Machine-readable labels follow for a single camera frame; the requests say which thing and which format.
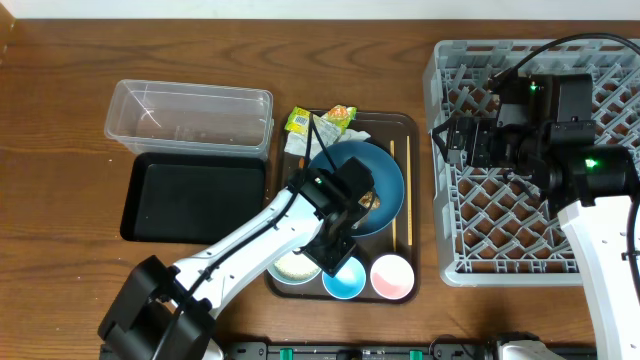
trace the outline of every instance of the white wall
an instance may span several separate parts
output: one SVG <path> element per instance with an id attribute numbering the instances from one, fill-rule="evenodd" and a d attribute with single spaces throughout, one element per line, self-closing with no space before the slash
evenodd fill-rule
<path id="1" fill-rule="evenodd" d="M 16 18 L 640 20 L 640 0 L 0 0 Z"/>

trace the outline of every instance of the brown serving tray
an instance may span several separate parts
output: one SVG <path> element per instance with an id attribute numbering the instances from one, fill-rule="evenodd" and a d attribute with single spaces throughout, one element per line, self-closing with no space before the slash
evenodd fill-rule
<path id="1" fill-rule="evenodd" d="M 322 115 L 326 111 L 313 110 L 317 115 Z M 414 121 L 404 115 L 398 113 L 370 113 L 358 111 L 356 118 L 351 121 L 349 128 L 366 131 L 371 135 L 367 141 L 375 144 L 387 153 L 390 153 L 390 141 L 395 142 L 395 160 L 402 175 L 405 179 L 405 200 L 400 209 L 400 213 L 396 217 L 396 253 L 411 263 L 413 271 L 415 273 L 415 285 L 411 290 L 411 293 L 406 297 L 399 300 L 388 300 L 379 296 L 371 286 L 369 280 L 369 270 L 371 265 L 378 257 L 393 252 L 393 230 L 392 225 L 389 224 L 379 232 L 356 238 L 358 247 L 356 249 L 355 257 L 362 261 L 367 272 L 367 284 L 364 290 L 355 298 L 347 301 L 351 302 L 364 302 L 364 303 L 386 303 L 386 304 L 403 304 L 410 301 L 418 292 L 420 287 L 420 171 L 419 171 L 419 151 L 420 146 L 418 144 L 418 127 Z M 291 174 L 291 172 L 298 168 L 300 156 L 291 155 L 284 152 L 284 146 L 286 143 L 287 132 L 282 132 L 282 138 L 280 139 L 280 149 L 278 153 L 279 163 L 282 164 L 278 184 L 282 187 Z M 411 147 L 411 191 L 412 191 L 412 246 L 409 246 L 409 231 L 408 231 L 408 201 L 406 192 L 407 181 L 407 136 L 410 138 Z M 312 300 L 338 300 L 332 297 L 324 288 L 322 284 L 322 274 L 316 276 L 313 280 L 302 285 L 286 285 L 271 277 L 268 272 L 265 272 L 265 280 L 267 287 L 273 291 L 277 296 L 284 298 L 296 298 L 296 299 L 312 299 Z"/>

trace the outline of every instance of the bowl of rice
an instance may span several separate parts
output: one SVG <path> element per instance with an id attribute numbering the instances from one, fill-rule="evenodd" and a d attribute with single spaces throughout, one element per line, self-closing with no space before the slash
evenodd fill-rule
<path id="1" fill-rule="evenodd" d="M 322 272 L 318 265 L 309 260 L 304 254 L 290 252 L 273 264 L 267 271 L 271 276 L 287 285 L 301 285 L 313 280 Z"/>

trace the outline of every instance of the wooden table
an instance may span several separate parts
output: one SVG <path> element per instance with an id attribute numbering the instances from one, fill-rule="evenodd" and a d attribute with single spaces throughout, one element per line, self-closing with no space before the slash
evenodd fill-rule
<path id="1" fill-rule="evenodd" d="M 134 155 L 103 125 L 126 78 L 268 89 L 277 132 L 295 105 L 338 103 L 400 111 L 419 126 L 418 297 L 395 307 L 284 300 L 260 277 L 220 317 L 223 338 L 428 343 L 522 330 L 593 344 L 581 288 L 451 288 L 440 279 L 421 82 L 443 39 L 586 31 L 638 37 L 640 23 L 18 20 L 0 66 L 0 358 L 97 359 L 98 324 L 131 269 L 151 254 L 170 264 L 201 249 L 120 238 Z"/>

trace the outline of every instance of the white crate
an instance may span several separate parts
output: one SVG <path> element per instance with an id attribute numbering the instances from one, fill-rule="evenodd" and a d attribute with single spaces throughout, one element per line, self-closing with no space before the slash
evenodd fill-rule
<path id="1" fill-rule="evenodd" d="M 451 116 L 495 117 L 489 77 L 549 41 L 439 42 L 422 77 L 428 129 Z M 520 71 L 591 74 L 596 143 L 628 147 L 639 167 L 640 56 L 612 41 L 579 40 L 540 54 Z M 581 285 L 573 252 L 546 202 L 535 207 L 517 187 L 504 183 L 502 169 L 451 166 L 433 144 L 432 150 L 438 262 L 447 284 Z"/>

